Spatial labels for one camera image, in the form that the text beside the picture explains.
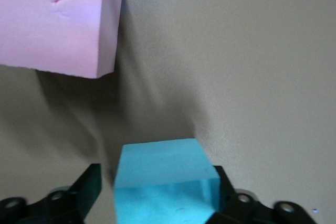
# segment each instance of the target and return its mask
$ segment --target metal screw head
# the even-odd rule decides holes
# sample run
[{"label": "metal screw head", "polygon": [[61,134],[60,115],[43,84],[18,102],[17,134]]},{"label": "metal screw head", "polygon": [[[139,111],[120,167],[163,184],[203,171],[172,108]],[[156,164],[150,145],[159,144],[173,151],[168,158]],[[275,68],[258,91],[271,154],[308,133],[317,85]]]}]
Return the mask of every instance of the metal screw head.
[{"label": "metal screw head", "polygon": [[294,212],[294,207],[292,207],[290,204],[282,203],[280,207],[282,208],[283,211]]},{"label": "metal screw head", "polygon": [[5,205],[5,208],[11,208],[11,207],[15,207],[17,204],[19,204],[20,202],[17,199],[12,200],[11,202],[7,203]]},{"label": "metal screw head", "polygon": [[54,195],[52,195],[52,197],[50,199],[51,200],[58,200],[62,197],[63,197],[63,193],[61,191],[59,191],[58,193],[55,193]]},{"label": "metal screw head", "polygon": [[241,201],[241,202],[244,202],[244,203],[248,203],[250,202],[250,198],[247,197],[245,194],[240,194],[238,196],[238,199]]}]

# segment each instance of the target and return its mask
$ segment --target blue foam cube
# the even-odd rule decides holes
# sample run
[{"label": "blue foam cube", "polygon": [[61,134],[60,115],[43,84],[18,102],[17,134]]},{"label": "blue foam cube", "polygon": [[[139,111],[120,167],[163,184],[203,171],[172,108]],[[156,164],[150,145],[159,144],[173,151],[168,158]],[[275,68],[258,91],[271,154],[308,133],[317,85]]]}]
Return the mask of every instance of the blue foam cube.
[{"label": "blue foam cube", "polygon": [[118,224],[204,224],[220,178],[196,139],[124,145],[114,183]]}]

